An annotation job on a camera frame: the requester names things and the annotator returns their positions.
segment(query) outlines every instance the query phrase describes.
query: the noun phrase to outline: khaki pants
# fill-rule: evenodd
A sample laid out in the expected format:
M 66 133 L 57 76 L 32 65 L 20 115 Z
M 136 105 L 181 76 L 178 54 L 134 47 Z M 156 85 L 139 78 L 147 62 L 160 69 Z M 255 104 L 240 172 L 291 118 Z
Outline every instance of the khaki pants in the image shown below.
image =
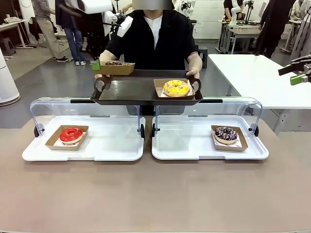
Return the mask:
M 40 17 L 36 17 L 36 19 L 40 29 L 43 32 L 45 40 L 48 43 L 48 48 L 52 56 L 56 57 L 56 59 L 63 58 L 63 56 L 60 55 L 59 44 L 54 35 L 54 30 L 51 21 L 48 20 L 47 18 L 40 18 Z

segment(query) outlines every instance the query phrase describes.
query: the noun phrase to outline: white undershirt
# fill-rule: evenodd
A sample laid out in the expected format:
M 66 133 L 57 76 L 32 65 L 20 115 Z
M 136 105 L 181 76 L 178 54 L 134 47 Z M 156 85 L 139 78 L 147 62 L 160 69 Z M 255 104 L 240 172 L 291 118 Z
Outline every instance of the white undershirt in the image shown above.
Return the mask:
M 156 18 L 154 20 L 146 18 L 146 17 L 144 17 L 144 18 L 147 21 L 147 23 L 149 24 L 149 27 L 151 28 L 152 34 L 154 35 L 155 49 L 156 49 L 156 44 L 157 44 L 157 41 L 159 40 L 159 31 L 160 31 L 161 24 L 162 24 L 162 16 L 160 16 L 159 18 Z

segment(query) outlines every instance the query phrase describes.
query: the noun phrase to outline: red frosted donut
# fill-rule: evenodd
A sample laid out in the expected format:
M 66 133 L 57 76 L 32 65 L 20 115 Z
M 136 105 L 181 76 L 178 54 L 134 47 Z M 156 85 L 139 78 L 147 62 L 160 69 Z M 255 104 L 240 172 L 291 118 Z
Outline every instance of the red frosted donut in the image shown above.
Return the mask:
M 60 134 L 59 139 L 65 144 L 73 144 L 83 137 L 83 130 L 79 128 L 68 128 Z

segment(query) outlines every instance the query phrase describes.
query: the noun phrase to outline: transparent lid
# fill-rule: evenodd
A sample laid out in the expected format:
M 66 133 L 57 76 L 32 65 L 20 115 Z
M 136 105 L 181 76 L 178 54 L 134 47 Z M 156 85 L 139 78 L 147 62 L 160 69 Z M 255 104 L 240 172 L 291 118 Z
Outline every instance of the transparent lid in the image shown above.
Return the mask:
M 32 102 L 30 111 L 40 135 L 52 120 L 61 118 L 61 122 L 79 125 L 90 117 L 127 118 L 130 123 L 138 124 L 140 132 L 139 106 L 103 106 L 88 98 L 39 98 Z
M 262 105 L 254 98 L 204 98 L 203 101 L 193 106 L 157 106 L 155 109 L 155 128 L 158 131 L 161 121 L 164 120 L 167 122 L 164 119 L 165 116 L 188 117 L 189 122 L 191 122 L 190 117 L 239 116 L 239 119 L 243 119 L 249 127 L 250 133 L 255 133 L 261 112 Z

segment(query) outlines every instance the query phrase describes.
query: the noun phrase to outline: sneaker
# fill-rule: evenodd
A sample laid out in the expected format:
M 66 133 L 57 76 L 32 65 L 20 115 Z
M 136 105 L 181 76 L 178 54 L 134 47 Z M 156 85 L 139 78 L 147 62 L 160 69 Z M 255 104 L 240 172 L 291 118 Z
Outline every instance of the sneaker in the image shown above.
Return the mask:
M 60 59 L 57 59 L 56 62 L 67 62 L 69 59 L 67 57 L 63 57 Z

